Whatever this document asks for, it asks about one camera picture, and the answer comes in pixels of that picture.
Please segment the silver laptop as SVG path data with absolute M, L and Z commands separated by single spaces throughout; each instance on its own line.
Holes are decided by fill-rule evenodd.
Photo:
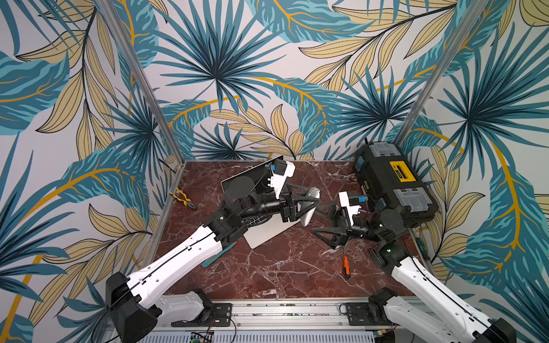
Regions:
M 251 249 L 266 243 L 291 226 L 301 223 L 283 222 L 280 217 L 280 200 L 268 186 L 270 170 L 268 160 L 256 167 L 234 175 L 222 182 L 224 201 L 247 225 L 244 239 Z M 290 185 L 286 180 L 282 191 Z

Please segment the white wireless mouse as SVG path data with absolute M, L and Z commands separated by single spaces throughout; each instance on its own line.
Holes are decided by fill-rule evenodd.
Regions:
M 314 198 L 318 200 L 320 198 L 320 190 L 317 187 L 310 188 L 305 194 L 307 198 Z M 303 213 L 300 217 L 300 222 L 303 227 L 307 227 L 311 218 L 315 212 L 317 202 L 312 201 L 300 201 L 299 210 Z

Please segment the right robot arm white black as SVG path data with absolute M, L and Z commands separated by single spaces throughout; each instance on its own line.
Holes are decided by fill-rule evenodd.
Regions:
M 334 204 L 327 214 L 333 227 L 314 229 L 313 234 L 333 249 L 354 238 L 374 242 L 370 254 L 377 266 L 410 290 L 431 313 L 384 288 L 365 304 L 346 305 L 350 323 L 401 326 L 425 342 L 516 342 L 517 333 L 511 324 L 468 304 L 399 243 L 398 237 L 407 229 L 398 212 L 386 209 L 376 221 L 364 222 L 357 215 L 359 210 L 359 205 L 349 201 Z

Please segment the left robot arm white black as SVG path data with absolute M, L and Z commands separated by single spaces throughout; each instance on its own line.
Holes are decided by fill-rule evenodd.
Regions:
M 118 272 L 107 280 L 107 314 L 121 342 L 138 342 L 158 324 L 199 322 L 211 313 L 207 297 L 199 291 L 169 306 L 164 293 L 198 265 L 220 257 L 244 237 L 254 249 L 291 226 L 309 224 L 320 191 L 312 187 L 303 195 L 287 187 L 281 192 L 268 188 L 256 191 L 253 182 L 242 178 L 224 191 L 217 211 L 189 238 L 163 257 L 128 276 Z

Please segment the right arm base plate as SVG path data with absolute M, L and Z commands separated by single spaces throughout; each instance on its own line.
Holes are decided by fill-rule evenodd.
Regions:
M 351 327 L 376 326 L 395 327 L 396 323 L 388 319 L 382 305 L 370 302 L 348 302 L 340 306 Z

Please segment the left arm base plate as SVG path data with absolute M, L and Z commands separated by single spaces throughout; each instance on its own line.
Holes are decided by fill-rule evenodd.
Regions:
M 171 323 L 171 327 L 229 327 L 232 308 L 231 303 L 214 303 L 205 307 L 196 319 L 176 321 Z

